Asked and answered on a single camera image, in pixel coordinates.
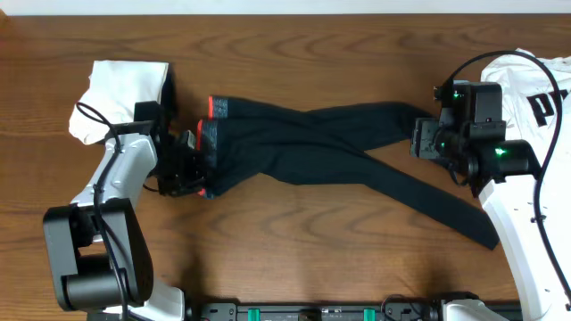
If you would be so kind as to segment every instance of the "crumpled white fabric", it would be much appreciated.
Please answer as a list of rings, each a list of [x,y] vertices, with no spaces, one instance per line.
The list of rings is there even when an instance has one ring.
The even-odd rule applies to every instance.
[[[557,80],[561,91],[571,91],[571,57],[543,59]],[[553,131],[555,116],[545,117],[547,125],[538,126],[531,104],[527,97],[547,94],[553,91],[547,76],[533,62],[515,55],[504,55],[490,63],[482,71],[482,81],[493,81],[501,85],[503,91],[502,117],[507,121],[506,139],[525,139],[534,148],[540,164],[545,160]],[[555,103],[549,97],[552,109]],[[551,158],[542,189],[543,196],[557,198],[566,190],[571,179],[571,94],[563,101],[563,124],[558,143]]]
[[[101,112],[112,124],[133,121],[135,103],[161,102],[168,67],[166,62],[94,62],[89,89],[79,101]],[[107,126],[73,107],[70,133],[83,144],[104,139],[108,131]]]

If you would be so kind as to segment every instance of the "white wall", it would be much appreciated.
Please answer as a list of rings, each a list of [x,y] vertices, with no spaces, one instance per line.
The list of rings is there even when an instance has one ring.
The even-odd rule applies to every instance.
[[[569,13],[571,0],[0,0],[8,15]]]

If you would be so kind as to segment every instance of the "black cloth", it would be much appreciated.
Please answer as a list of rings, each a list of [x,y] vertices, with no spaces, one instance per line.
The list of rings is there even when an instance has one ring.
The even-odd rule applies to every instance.
[[[364,153],[410,138],[415,118],[429,116],[405,103],[301,112],[212,97],[211,119],[199,125],[212,171],[205,196],[257,173],[295,185],[363,184],[493,249],[498,236],[480,209]]]

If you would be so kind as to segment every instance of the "wooden table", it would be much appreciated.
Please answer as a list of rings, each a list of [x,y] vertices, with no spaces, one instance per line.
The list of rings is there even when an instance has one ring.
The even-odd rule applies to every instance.
[[[179,123],[195,128],[209,94],[303,111],[401,100],[436,114],[432,87],[472,56],[571,53],[571,18],[561,15],[20,17],[0,28],[0,310],[27,320],[85,318],[55,303],[42,217],[81,191],[103,155],[68,133],[93,60],[171,62]],[[477,204],[408,148],[372,154]],[[488,251],[361,185],[259,175],[215,201],[143,191],[137,216],[155,274],[196,300],[517,298],[501,247]]]

